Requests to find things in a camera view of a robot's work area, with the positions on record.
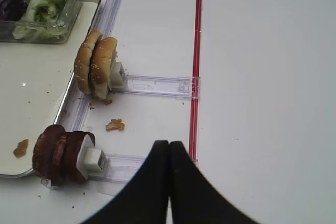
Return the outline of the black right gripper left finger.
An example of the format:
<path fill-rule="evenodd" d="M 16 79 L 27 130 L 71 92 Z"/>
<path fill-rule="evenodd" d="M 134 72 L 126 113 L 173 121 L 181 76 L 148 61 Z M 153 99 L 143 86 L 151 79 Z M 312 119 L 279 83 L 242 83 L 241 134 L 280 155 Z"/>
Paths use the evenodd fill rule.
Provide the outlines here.
<path fill-rule="evenodd" d="M 84 223 L 166 223 L 169 153 L 168 141 L 155 141 L 132 179 Z"/>

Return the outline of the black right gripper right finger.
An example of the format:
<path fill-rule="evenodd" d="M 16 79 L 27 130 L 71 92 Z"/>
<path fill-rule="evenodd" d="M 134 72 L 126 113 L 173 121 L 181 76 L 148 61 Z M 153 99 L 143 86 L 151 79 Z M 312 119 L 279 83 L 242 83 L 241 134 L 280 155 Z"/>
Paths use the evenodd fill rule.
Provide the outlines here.
<path fill-rule="evenodd" d="M 182 142 L 170 143 L 170 179 L 174 223 L 256 223 L 208 182 Z"/>

